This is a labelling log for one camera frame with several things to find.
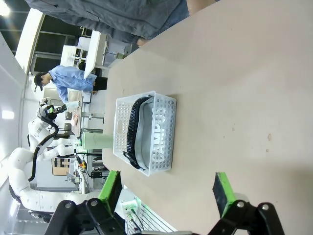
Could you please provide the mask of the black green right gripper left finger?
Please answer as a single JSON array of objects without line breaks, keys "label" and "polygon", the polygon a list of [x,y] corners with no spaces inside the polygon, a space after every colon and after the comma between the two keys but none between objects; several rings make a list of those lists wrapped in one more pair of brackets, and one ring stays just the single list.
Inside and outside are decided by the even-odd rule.
[{"label": "black green right gripper left finger", "polygon": [[96,230],[99,235],[124,235],[121,218],[114,212],[122,191],[120,171],[110,171],[97,198],[75,204],[61,201],[45,232],[46,235],[81,235]]}]

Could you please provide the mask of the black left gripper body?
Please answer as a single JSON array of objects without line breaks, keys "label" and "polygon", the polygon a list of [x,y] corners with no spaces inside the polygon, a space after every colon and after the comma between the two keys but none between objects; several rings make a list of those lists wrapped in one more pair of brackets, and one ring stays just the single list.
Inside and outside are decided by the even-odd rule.
[{"label": "black left gripper body", "polygon": [[54,105],[42,105],[40,107],[40,116],[44,119],[55,119],[58,111],[58,108],[55,108]]}]

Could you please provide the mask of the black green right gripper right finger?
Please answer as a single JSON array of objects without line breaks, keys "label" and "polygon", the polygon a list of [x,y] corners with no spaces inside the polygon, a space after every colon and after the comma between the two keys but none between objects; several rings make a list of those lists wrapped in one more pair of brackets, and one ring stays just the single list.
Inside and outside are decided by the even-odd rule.
[{"label": "black green right gripper right finger", "polygon": [[209,232],[210,235],[233,235],[237,230],[244,230],[249,235],[283,235],[282,224],[275,206],[263,202],[253,206],[238,199],[226,173],[217,172],[213,185],[220,220]]}]

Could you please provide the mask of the person's left hand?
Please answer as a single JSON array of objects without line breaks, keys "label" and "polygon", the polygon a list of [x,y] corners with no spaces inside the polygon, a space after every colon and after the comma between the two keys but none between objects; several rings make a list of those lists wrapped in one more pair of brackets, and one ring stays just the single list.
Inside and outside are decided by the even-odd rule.
[{"label": "person's left hand", "polygon": [[189,15],[193,15],[218,1],[219,0],[187,0]]}]

